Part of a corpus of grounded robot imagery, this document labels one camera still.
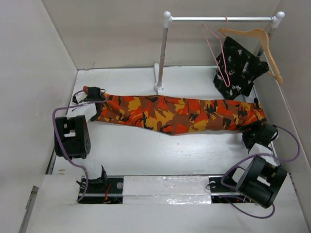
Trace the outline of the orange camouflage trousers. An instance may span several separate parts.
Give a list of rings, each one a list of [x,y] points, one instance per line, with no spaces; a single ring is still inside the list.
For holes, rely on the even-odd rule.
[[[262,105],[236,100],[198,100],[161,95],[118,96],[107,101],[97,121],[140,127],[168,135],[205,130],[239,131],[267,123]]]

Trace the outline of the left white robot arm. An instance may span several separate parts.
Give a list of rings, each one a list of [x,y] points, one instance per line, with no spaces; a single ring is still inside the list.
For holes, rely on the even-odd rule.
[[[73,94],[71,106],[56,108],[52,113],[55,153],[84,171],[85,179],[79,182],[84,190],[89,182],[87,169],[73,160],[86,159],[90,153],[91,142],[87,124],[100,116],[106,102],[104,94],[103,88],[87,87]]]

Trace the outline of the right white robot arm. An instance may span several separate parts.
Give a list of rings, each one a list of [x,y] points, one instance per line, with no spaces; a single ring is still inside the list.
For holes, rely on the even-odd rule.
[[[250,151],[255,144],[268,147],[277,134],[276,126],[263,124],[244,131],[242,140]],[[256,155],[241,177],[236,174],[226,177],[225,186],[230,191],[242,193],[266,209],[273,204],[286,176],[287,172],[281,166],[275,166]]]

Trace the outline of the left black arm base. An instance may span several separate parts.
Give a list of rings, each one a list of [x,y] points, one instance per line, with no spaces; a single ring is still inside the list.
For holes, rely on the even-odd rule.
[[[85,178],[77,181],[80,186],[78,203],[80,204],[122,204],[123,202],[123,177],[108,177],[107,181],[101,178],[88,180],[86,194],[82,197],[85,189]]]

